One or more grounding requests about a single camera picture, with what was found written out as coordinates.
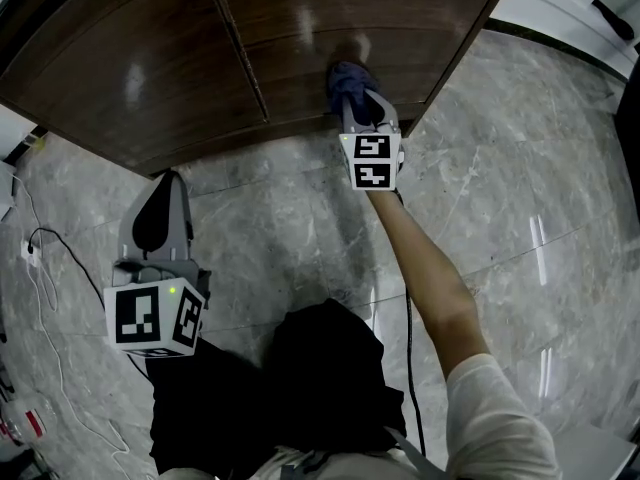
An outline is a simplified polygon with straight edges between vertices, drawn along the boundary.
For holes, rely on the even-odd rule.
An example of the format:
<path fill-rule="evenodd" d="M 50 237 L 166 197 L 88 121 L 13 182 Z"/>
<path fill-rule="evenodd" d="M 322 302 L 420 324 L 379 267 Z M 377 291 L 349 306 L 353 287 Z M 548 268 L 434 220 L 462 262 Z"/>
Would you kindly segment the black and white bathtub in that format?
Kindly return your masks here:
<path fill-rule="evenodd" d="M 614 124 L 640 219 L 640 56 L 625 85 Z"/>

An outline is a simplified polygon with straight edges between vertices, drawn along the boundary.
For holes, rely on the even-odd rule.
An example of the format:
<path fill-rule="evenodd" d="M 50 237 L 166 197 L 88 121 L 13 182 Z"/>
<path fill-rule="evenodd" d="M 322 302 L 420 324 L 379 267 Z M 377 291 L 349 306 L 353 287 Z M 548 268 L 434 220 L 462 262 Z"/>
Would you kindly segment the black oblong object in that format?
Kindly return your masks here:
<path fill-rule="evenodd" d="M 635 39 L 633 28 L 625 20 L 618 17 L 602 1 L 593 0 L 592 5 L 600 11 L 605 21 L 623 41 L 629 42 Z"/>

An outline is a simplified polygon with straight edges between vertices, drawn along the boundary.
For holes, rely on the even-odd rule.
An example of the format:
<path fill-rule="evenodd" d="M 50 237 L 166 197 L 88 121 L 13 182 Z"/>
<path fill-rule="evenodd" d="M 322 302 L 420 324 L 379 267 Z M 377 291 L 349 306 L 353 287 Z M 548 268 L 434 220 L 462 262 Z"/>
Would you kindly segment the person's black trousers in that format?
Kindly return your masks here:
<path fill-rule="evenodd" d="M 334 299 L 292 311 L 264 360 L 273 444 L 303 452 L 386 452 L 406 432 L 404 394 L 386 384 L 384 347 Z"/>

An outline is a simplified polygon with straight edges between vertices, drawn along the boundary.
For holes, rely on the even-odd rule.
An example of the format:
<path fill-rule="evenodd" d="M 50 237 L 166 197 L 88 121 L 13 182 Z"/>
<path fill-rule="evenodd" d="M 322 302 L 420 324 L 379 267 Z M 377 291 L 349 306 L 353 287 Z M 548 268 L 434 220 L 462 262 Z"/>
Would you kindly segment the person's right forearm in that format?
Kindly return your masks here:
<path fill-rule="evenodd" d="M 463 361 L 489 352 L 475 299 L 458 270 L 424 232 L 398 196 L 370 191 L 375 209 L 392 246 L 402 277 L 428 336 L 443 375 Z"/>

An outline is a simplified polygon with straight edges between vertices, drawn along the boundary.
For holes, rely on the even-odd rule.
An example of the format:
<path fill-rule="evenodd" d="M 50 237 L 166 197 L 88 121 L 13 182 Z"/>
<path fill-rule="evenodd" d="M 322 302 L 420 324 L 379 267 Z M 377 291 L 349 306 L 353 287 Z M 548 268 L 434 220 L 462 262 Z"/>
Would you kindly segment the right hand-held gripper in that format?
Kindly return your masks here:
<path fill-rule="evenodd" d="M 356 191 L 395 191 L 404 148 L 394 106 L 374 90 L 364 99 L 342 96 L 339 135 L 351 186 Z"/>

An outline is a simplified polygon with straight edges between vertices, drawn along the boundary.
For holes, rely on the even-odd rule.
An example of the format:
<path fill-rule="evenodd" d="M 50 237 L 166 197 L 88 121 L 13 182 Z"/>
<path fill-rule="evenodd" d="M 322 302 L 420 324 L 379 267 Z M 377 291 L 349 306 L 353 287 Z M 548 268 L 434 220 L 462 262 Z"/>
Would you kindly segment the dark blue wiping cloth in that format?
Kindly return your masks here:
<path fill-rule="evenodd" d="M 347 98 L 353 117 L 359 125 L 378 125 L 384 110 L 367 93 L 377 93 L 379 84 L 366 67 L 359 63 L 338 61 L 327 72 L 326 91 L 331 112 L 344 121 L 343 99 Z"/>

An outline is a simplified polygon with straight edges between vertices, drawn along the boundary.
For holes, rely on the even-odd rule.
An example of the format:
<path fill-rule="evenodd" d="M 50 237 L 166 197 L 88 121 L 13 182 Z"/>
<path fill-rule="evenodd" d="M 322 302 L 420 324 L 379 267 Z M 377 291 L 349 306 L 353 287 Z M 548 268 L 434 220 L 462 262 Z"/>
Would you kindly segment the black-topped wooden vanity cabinet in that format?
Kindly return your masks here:
<path fill-rule="evenodd" d="M 437 94 L 439 93 L 439 91 L 443 88 L 445 82 L 448 80 L 448 78 L 451 76 L 451 74 L 453 73 L 454 69 L 456 68 L 456 66 L 458 65 L 458 63 L 461 61 L 462 57 L 464 56 L 464 54 L 466 53 L 466 51 L 468 50 L 468 48 L 470 47 L 470 45 L 472 44 L 472 42 L 474 41 L 474 39 L 476 38 L 478 32 L 481 30 L 481 28 L 483 27 L 483 25 L 485 24 L 487 18 L 489 17 L 490 13 L 493 11 L 493 9 L 495 8 L 496 4 L 498 3 L 499 0 L 488 0 L 487 3 L 485 4 L 485 7 L 483 8 L 483 10 L 481 11 L 480 16 L 477 18 L 477 21 L 475 22 L 474 26 L 472 27 L 471 31 L 469 32 L 468 36 L 466 37 L 466 39 L 463 41 L 461 47 L 459 48 L 459 50 L 457 51 L 457 53 L 454 55 L 453 60 L 450 62 L 450 64 L 448 65 L 448 67 L 445 69 L 445 72 L 443 73 L 443 75 L 441 76 L 441 78 L 439 79 L 438 83 L 436 84 L 433 92 L 431 93 L 431 95 L 429 96 L 429 98 L 426 100 L 425 103 L 422 104 L 421 109 L 422 112 L 420 115 L 418 115 L 415 119 L 412 120 L 403 120 L 400 118 L 400 123 L 401 126 L 404 129 L 411 129 L 413 128 L 416 123 L 417 120 L 423 115 L 423 113 L 426 111 L 426 109 L 428 108 L 428 106 L 434 101 L 434 99 L 436 98 Z M 257 86 L 257 82 L 256 79 L 253 75 L 251 66 L 248 62 L 248 58 L 245 52 L 245 49 L 241 43 L 239 34 L 236 30 L 236 27 L 234 25 L 233 19 L 231 17 L 230 11 L 227 7 L 226 4 L 226 0 L 217 0 L 218 4 L 219 4 L 219 8 L 223 13 L 223 17 L 226 20 L 226 22 L 228 23 L 229 27 L 230 27 L 230 32 L 231 32 L 231 36 L 233 38 L 233 40 L 238 44 L 239 47 L 239 53 L 241 56 L 241 60 L 244 64 L 244 66 L 246 67 L 247 70 L 247 74 L 249 76 L 249 79 L 253 85 L 253 87 L 256 90 L 256 94 L 259 98 L 259 101 L 262 105 L 262 109 L 264 111 L 265 114 L 265 118 L 264 121 L 259 124 L 259 125 L 255 125 L 249 128 L 245 128 L 242 129 L 238 132 L 232 133 L 227 135 L 226 137 L 224 137 L 221 141 L 221 144 L 219 147 L 217 148 L 212 148 L 212 149 L 208 149 L 205 150 L 203 152 L 201 152 L 199 155 L 196 156 L 191 156 L 188 157 L 187 159 L 185 159 L 185 161 L 183 161 L 180 164 L 186 163 L 186 162 L 190 162 L 205 156 L 209 156 L 209 155 L 214 155 L 214 154 L 220 154 L 220 153 L 225 153 L 234 149 L 238 149 L 244 146 L 248 146 L 248 145 L 253 145 L 256 143 L 261 143 L 261 142 L 265 142 L 265 141 L 269 141 L 269 140 L 273 140 L 273 139 L 277 139 L 277 138 L 281 138 L 281 137 L 287 137 L 287 136 L 291 136 L 291 135 L 295 135 L 295 134 L 306 134 L 306 133 L 310 133 L 310 132 L 316 132 L 316 131 L 324 131 L 327 130 L 329 128 L 332 128 L 336 125 L 337 121 L 335 118 L 333 118 L 330 114 L 330 111 L 328 110 L 327 113 L 321 115 L 321 116 L 317 116 L 315 118 L 311 118 L 311 119 L 303 119 L 303 120 L 293 120 L 293 121 L 287 121 L 284 123 L 272 123 L 270 122 L 268 115 L 267 115 L 267 111 L 266 111 L 266 106 L 264 104 L 264 101 L 262 99 L 262 96 L 260 94 L 260 91 L 258 89 Z M 144 176 L 150 176 L 156 173 L 159 173 L 161 171 L 149 174 L 149 175 L 144 175 L 144 174 L 140 174 L 140 175 L 144 175 Z"/>

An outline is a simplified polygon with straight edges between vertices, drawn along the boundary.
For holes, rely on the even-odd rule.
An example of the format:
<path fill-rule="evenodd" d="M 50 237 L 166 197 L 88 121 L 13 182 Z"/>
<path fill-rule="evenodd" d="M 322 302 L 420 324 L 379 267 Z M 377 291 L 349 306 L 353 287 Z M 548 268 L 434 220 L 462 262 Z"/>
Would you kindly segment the clear bottle with red label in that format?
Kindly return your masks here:
<path fill-rule="evenodd" d="M 0 417 L 9 435 L 22 443 L 40 441 L 55 430 L 56 415 L 49 401 L 40 395 L 3 403 Z"/>

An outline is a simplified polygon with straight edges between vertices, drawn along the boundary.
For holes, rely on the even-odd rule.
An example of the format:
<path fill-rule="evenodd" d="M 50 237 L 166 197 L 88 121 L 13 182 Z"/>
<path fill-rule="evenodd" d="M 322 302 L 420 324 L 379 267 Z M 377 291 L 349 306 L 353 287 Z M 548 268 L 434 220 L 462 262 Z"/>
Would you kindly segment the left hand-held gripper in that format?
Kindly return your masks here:
<path fill-rule="evenodd" d="M 142 358 L 188 357 L 195 353 L 208 308 L 211 272 L 190 258 L 193 239 L 187 188 L 166 171 L 125 212 L 119 228 L 122 259 L 104 289 L 110 345 Z"/>

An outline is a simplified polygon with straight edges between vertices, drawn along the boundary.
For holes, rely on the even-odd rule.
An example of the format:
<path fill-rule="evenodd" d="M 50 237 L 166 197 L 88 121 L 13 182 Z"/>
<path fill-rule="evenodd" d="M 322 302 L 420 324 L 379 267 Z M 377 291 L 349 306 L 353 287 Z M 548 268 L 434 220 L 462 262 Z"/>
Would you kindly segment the white box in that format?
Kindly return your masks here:
<path fill-rule="evenodd" d="M 592 425 L 568 428 L 554 437 L 562 480 L 617 480 L 635 444 Z"/>

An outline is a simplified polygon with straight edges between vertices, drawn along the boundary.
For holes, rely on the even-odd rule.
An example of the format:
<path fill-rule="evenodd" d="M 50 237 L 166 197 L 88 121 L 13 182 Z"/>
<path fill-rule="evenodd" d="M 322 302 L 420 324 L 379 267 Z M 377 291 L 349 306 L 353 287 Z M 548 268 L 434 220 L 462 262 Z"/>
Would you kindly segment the person's left forearm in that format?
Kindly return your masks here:
<path fill-rule="evenodd" d="M 157 472 L 189 468 L 248 480 L 269 451 L 254 427 L 258 368 L 207 341 L 192 356 L 147 359 L 145 366 L 153 386 L 150 456 Z"/>

